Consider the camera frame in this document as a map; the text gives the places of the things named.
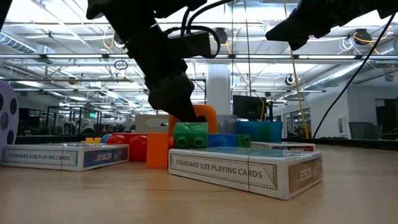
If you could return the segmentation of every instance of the green lego block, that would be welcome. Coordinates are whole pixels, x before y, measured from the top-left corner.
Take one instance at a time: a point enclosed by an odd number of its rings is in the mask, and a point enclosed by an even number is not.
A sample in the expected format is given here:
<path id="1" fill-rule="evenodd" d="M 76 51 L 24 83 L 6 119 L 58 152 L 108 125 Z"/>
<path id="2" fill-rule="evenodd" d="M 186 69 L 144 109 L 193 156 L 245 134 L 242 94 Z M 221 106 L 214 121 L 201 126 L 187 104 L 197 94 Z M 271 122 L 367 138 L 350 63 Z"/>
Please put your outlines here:
<path id="1" fill-rule="evenodd" d="M 237 147 L 251 147 L 250 134 L 237 134 L 236 135 Z"/>
<path id="2" fill-rule="evenodd" d="M 174 148 L 197 149 L 208 145 L 208 123 L 176 123 Z"/>

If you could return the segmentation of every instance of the white die with black dots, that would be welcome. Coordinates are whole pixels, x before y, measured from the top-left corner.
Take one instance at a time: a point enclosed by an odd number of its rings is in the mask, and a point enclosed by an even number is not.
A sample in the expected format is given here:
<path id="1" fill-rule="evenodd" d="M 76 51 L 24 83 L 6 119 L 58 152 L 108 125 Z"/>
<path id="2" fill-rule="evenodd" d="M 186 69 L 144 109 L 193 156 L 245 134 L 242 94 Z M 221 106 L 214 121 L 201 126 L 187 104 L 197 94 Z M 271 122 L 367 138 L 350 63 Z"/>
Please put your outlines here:
<path id="1" fill-rule="evenodd" d="M 6 144 L 15 143 L 18 120 L 17 95 L 10 85 L 0 81 L 0 149 L 3 149 Z"/>

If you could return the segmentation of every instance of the white column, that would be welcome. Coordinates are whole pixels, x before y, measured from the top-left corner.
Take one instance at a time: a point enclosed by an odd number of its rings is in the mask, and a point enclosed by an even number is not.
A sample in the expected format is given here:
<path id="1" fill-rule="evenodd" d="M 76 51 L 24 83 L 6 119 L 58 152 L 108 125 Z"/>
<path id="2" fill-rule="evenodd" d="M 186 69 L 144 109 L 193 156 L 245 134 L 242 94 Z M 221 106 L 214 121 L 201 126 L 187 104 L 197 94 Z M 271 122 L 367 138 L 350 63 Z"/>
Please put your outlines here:
<path id="1" fill-rule="evenodd" d="M 228 65 L 208 65 L 207 104 L 217 115 L 231 114 L 231 77 Z"/>

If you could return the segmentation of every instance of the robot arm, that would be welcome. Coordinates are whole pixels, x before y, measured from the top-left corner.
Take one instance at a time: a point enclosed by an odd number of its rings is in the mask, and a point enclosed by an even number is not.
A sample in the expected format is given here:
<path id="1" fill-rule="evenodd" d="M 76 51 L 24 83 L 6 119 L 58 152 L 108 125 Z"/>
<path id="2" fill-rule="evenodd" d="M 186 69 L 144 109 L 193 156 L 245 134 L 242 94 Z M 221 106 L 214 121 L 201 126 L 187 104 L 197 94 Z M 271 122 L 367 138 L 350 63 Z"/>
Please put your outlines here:
<path id="1" fill-rule="evenodd" d="M 212 7 L 232 0 L 220 0 L 203 7 L 195 13 L 188 27 L 185 27 L 188 14 L 185 13 L 180 38 L 167 37 L 157 25 L 155 18 L 165 18 L 183 7 L 190 11 L 204 5 L 207 0 L 88 0 L 87 18 L 105 16 L 121 41 L 145 74 L 149 89 L 149 103 L 156 110 L 164 110 L 182 121 L 198 121 L 195 116 L 190 95 L 194 89 L 185 71 L 184 57 L 211 54 L 209 36 L 211 32 L 218 43 L 213 30 L 191 34 L 192 20 Z M 334 26 L 342 26 L 350 20 L 377 9 L 381 17 L 387 17 L 398 10 L 398 1 L 391 0 L 301 0 L 290 17 L 270 30 L 268 40 L 288 41 L 293 50 L 307 43 L 308 36 L 322 37 Z M 205 49 L 201 54 L 192 50 Z"/>

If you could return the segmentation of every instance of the desk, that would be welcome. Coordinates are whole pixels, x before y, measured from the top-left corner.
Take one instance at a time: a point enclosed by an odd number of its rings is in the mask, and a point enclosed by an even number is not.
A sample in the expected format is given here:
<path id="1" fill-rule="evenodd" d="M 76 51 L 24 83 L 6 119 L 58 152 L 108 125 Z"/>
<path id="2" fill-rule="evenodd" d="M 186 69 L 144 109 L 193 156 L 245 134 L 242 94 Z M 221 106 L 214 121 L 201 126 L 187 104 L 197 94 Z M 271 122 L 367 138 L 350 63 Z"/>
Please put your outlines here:
<path id="1" fill-rule="evenodd" d="M 317 146 L 325 181 L 290 201 L 127 163 L 76 173 L 0 167 L 0 223 L 395 223 L 398 152 Z"/>

